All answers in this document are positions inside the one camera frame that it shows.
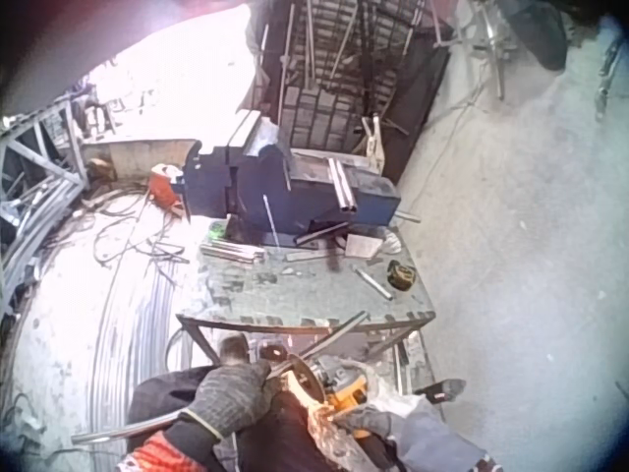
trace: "gray sleeve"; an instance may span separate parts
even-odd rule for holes
[[[486,454],[427,411],[399,419],[392,422],[391,433],[409,472],[468,472]]]

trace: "metal table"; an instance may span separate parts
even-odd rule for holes
[[[402,242],[401,252],[378,253],[369,261],[338,256],[289,263],[286,254],[299,250],[273,247],[267,247],[265,261],[255,265],[198,254],[183,287],[184,302],[177,318],[203,353],[218,363],[202,327],[284,336],[298,350],[299,346],[292,343],[312,342],[313,336],[328,333],[366,311],[369,320],[357,326],[355,332],[366,341],[363,345],[371,347],[357,357],[372,359],[394,344],[403,346],[401,341],[435,317],[419,274],[407,292],[396,290],[386,280],[391,260],[415,266],[399,233],[393,231]],[[371,275],[393,295],[393,300],[386,300],[367,285],[353,267]],[[300,337],[308,340],[300,342]]]

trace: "gray knit glove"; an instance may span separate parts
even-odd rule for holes
[[[223,440],[266,414],[281,387],[279,379],[266,381],[270,371],[267,361],[211,371],[200,383],[195,400],[182,414]]]

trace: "tape measure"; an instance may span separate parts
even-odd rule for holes
[[[398,261],[389,263],[386,279],[398,290],[406,292],[413,286],[416,278],[417,272],[413,267],[401,265]]]

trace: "metal workbench top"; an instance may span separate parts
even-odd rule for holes
[[[386,280],[391,260],[414,266],[400,241],[401,252],[379,252],[370,261],[337,256],[290,263],[285,261],[286,255],[300,250],[273,247],[266,247],[265,261],[254,265],[198,254],[177,313],[180,320],[204,326],[258,332],[328,332],[360,311],[371,317],[358,330],[419,328],[434,318],[419,274],[408,292],[396,290]],[[367,285],[353,266],[371,275],[393,300]]]

